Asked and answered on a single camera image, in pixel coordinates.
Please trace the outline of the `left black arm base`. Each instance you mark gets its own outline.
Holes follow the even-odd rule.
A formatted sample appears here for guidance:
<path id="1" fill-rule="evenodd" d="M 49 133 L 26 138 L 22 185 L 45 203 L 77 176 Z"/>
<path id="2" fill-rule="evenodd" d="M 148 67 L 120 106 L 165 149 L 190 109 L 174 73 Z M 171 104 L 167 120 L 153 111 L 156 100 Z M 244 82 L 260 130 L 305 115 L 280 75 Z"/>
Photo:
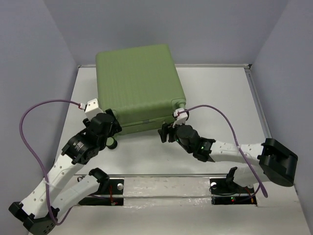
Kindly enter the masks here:
<path id="1" fill-rule="evenodd" d="M 97 192 L 86 196 L 78 202 L 80 206 L 123 206 L 124 179 L 110 178 L 106 188 L 100 187 Z"/>

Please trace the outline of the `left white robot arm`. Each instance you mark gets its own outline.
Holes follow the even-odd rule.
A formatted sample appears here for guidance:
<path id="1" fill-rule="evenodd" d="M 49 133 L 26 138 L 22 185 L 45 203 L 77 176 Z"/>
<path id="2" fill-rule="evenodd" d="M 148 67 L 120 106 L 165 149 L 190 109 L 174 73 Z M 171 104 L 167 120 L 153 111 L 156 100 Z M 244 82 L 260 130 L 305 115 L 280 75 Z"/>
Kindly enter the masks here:
<path id="1" fill-rule="evenodd" d="M 105 149 L 108 138 L 122 130 L 111 109 L 86 118 L 83 123 L 85 128 L 67 141 L 50 171 L 43 171 L 38 186 L 9 207 L 12 215 L 33 235 L 49 234 L 63 223 L 74 205 L 86 196 L 108 189 L 110 177 L 98 167 L 74 186 L 64 189 L 79 170 Z"/>

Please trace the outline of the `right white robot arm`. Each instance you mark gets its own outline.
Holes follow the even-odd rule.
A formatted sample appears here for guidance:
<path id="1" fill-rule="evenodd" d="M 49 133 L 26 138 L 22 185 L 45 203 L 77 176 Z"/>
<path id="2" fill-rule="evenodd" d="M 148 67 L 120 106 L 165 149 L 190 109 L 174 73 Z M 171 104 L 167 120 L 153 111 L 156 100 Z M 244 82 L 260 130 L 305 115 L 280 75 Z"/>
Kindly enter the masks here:
<path id="1" fill-rule="evenodd" d="M 158 134 L 162 143 L 176 142 L 198 161 L 244 164 L 233 166 L 226 176 L 225 186 L 231 192 L 263 182 L 282 187 L 294 185 L 298 156 L 276 139 L 238 145 L 201 137 L 190 125 L 167 123 L 158 129 Z"/>

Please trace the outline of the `green hard-shell suitcase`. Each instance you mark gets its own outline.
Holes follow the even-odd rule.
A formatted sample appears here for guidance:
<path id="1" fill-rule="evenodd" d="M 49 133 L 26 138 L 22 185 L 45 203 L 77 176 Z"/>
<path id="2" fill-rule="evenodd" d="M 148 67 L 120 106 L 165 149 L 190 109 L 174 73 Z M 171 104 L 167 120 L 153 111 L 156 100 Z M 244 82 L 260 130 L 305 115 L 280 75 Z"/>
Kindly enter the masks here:
<path id="1" fill-rule="evenodd" d="M 95 62 L 99 106 L 111 109 L 122 128 L 108 139 L 110 149 L 117 147 L 119 135 L 173 123 L 173 112 L 186 106 L 167 44 L 99 52 Z"/>

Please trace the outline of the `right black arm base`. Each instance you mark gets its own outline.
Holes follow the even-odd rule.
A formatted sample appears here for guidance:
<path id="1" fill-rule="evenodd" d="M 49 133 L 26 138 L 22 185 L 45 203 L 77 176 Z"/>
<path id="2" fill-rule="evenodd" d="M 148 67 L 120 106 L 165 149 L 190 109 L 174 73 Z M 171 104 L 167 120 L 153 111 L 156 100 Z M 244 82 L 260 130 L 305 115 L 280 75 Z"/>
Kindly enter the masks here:
<path id="1" fill-rule="evenodd" d="M 210 179 L 212 205 L 257 206 L 254 188 L 242 187 L 233 181 L 237 169 L 232 167 L 224 178 Z"/>

